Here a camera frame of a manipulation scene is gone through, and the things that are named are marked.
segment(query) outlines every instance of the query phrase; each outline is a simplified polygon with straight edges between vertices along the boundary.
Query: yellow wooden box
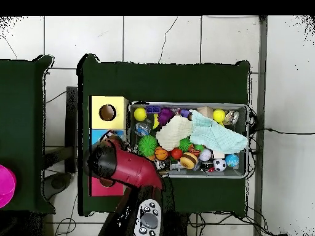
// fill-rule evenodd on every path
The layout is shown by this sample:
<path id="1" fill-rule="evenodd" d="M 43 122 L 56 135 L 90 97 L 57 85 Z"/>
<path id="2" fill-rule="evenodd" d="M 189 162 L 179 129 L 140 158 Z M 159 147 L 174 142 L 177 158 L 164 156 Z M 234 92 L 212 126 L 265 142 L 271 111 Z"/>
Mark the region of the yellow wooden box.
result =
<path id="1" fill-rule="evenodd" d="M 123 96 L 92 96 L 91 103 L 92 129 L 126 130 L 128 101 Z M 100 109 L 104 105 L 111 105 L 116 111 L 111 121 L 100 117 Z"/>

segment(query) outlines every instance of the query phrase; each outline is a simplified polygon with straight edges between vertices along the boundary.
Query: pink block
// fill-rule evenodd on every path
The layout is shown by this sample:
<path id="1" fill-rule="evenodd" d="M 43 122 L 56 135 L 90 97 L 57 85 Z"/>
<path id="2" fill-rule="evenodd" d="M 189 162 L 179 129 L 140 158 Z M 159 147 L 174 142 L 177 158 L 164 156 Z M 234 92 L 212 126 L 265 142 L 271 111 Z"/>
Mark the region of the pink block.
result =
<path id="1" fill-rule="evenodd" d="M 92 196 L 124 195 L 124 185 L 115 183 L 111 187 L 105 187 L 98 178 L 92 178 Z"/>

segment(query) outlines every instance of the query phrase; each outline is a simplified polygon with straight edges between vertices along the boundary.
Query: table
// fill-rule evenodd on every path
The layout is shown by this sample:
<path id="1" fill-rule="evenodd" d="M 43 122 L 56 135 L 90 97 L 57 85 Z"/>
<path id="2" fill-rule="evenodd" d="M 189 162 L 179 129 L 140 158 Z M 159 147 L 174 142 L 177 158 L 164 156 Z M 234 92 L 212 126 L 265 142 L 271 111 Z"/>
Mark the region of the table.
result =
<path id="1" fill-rule="evenodd" d="M 78 64 L 78 147 L 89 147 L 89 97 L 124 96 L 129 101 L 247 104 L 250 65 L 100 63 L 84 55 Z M 82 172 L 79 150 L 79 214 L 113 212 L 121 197 L 89 197 L 88 177 Z M 165 179 L 165 209 L 170 200 L 170 181 Z M 245 216 L 245 179 L 172 179 L 175 210 L 180 213 L 233 211 Z"/>

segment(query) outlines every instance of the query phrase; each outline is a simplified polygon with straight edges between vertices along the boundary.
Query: light blue cloth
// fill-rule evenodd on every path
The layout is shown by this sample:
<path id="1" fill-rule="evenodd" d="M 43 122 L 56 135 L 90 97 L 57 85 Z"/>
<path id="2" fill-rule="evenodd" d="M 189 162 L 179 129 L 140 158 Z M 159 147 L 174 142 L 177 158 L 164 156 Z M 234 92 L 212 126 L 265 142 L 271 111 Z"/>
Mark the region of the light blue cloth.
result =
<path id="1" fill-rule="evenodd" d="M 246 137 L 228 130 L 195 110 L 190 112 L 193 113 L 193 132 L 190 135 L 192 143 L 205 145 L 213 151 L 224 154 L 238 153 L 246 148 L 248 143 Z"/>

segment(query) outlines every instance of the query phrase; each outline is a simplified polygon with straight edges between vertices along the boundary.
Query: orange basketball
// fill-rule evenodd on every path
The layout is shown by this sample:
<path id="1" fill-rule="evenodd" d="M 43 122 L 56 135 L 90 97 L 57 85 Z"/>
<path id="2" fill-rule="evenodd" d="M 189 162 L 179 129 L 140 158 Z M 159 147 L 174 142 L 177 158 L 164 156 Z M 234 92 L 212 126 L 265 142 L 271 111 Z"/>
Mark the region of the orange basketball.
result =
<path id="1" fill-rule="evenodd" d="M 165 160 L 169 156 L 169 152 L 163 147 L 157 147 L 154 152 L 155 158 L 158 160 Z"/>

